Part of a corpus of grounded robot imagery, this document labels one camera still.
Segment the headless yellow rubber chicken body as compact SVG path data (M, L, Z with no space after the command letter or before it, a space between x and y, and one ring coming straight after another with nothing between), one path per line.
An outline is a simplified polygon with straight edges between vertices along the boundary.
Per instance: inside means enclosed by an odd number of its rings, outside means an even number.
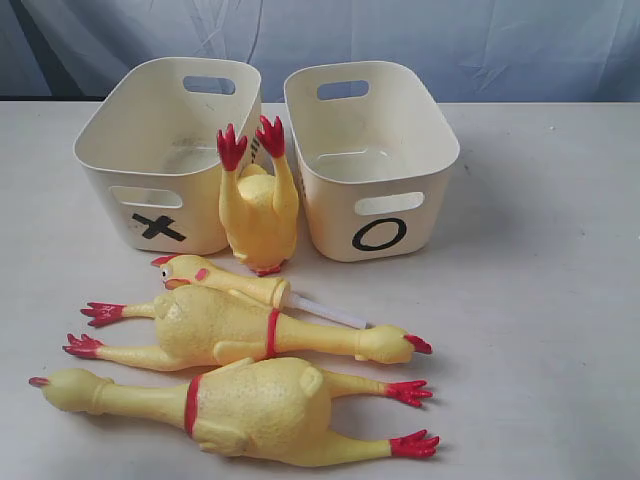
M219 217L235 258L258 276L278 273L297 243L299 195L288 159L279 117L260 117L259 143L271 157L274 173L250 164L240 169L248 139L233 125L217 132L223 167Z

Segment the detached chicken head with tube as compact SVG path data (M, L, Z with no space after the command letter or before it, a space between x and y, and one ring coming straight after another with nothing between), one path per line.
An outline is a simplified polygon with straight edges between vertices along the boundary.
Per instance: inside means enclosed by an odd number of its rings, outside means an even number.
M336 307L317 303L294 291L284 277L249 277L217 267L198 255L175 254L151 261L161 270L166 289L183 285L199 285L239 295L279 309L297 309L356 329L373 325Z

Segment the yellow rubber chicken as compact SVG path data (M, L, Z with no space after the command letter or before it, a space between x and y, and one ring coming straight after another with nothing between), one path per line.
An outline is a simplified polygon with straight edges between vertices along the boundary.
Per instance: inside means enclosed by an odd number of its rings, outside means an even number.
M263 360L302 350L399 364L409 362L416 353L432 351L425 340L393 325L353 329L315 324L244 294L203 286L180 286L141 304L91 302L82 312L94 327L132 317L150 318L157 341L152 346L117 347L86 334L68 335L66 353L156 371L224 366L244 358Z
M330 427L338 397L377 395L419 407L432 395L425 381L385 383L295 357L245 358L175 387L120 385L77 368L28 382L62 411L166 423L182 429L201 450L227 457L321 467L384 457L428 458L440 443L427 430L365 441Z

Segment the yellow rubber chicken front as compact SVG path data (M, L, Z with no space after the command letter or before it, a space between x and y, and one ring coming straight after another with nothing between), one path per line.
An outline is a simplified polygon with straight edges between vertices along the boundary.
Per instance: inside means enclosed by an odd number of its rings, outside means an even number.
M321 467L384 457L428 458L440 443L427 430L365 441L330 427L338 397L377 395L419 407L432 395L425 381L385 383L295 357L245 358L175 387L120 385L77 368L28 382L62 411L166 423L182 429L201 450L227 457Z

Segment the cream bin marked O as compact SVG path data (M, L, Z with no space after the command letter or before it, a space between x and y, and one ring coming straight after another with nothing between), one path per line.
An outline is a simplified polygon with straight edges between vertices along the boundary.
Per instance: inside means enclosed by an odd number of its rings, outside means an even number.
M459 142L409 68L318 65L284 83L316 249L339 262L412 253L430 240Z

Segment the cream bin marked X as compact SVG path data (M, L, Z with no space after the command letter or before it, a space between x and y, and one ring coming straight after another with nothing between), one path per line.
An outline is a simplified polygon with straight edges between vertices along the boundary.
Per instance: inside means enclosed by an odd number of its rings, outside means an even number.
M255 131L261 75L224 59L164 57L126 74L86 123L74 154L121 238L156 252L213 254L227 247L219 220L223 168L216 134L232 124L265 163Z

